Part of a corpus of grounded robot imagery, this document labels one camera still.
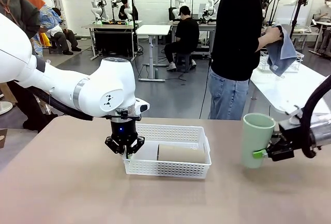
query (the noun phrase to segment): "dish rack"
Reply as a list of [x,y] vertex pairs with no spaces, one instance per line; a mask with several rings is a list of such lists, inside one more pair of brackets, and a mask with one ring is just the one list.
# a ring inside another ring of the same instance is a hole
[[[303,54],[296,52],[297,54],[297,60],[285,71],[286,72],[299,72],[299,68],[301,65],[301,62],[303,61],[303,58],[305,57]],[[270,70],[270,65],[268,64],[268,58],[269,54],[267,51],[261,51],[260,56],[260,63],[258,66],[258,70],[265,73],[273,73]]]
[[[203,127],[137,124],[137,133],[145,137],[145,144],[130,158],[123,155],[127,174],[206,178],[212,165],[210,147]],[[202,149],[205,163],[158,161],[159,144]]]

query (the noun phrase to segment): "robot logo sticker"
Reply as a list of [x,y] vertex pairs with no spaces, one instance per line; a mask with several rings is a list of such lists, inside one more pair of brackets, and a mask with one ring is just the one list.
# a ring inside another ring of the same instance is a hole
[[108,101],[104,104],[104,106],[105,105],[109,105],[110,106],[110,101],[112,100],[112,99],[114,99],[114,97],[112,97],[111,95],[107,95],[106,97],[108,97]]

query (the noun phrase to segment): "mint green tumbler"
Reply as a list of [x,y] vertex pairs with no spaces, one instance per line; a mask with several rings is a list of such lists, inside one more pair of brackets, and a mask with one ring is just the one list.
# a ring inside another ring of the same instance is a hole
[[276,122],[265,114],[251,113],[244,117],[242,163],[245,167],[261,167],[263,158],[253,158],[253,152],[267,148]]

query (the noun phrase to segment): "blue jeans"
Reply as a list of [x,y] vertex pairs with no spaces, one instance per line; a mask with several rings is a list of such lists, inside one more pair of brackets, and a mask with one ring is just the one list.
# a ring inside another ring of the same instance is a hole
[[241,120],[243,117],[246,96],[248,93],[247,81],[233,81],[215,74],[209,74],[209,90],[212,95],[210,106],[210,120]]

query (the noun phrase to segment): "white round base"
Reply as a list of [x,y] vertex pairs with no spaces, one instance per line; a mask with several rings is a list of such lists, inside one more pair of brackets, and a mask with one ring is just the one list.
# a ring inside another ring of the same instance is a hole
[[0,115],[7,113],[12,109],[12,104],[7,101],[0,101]]

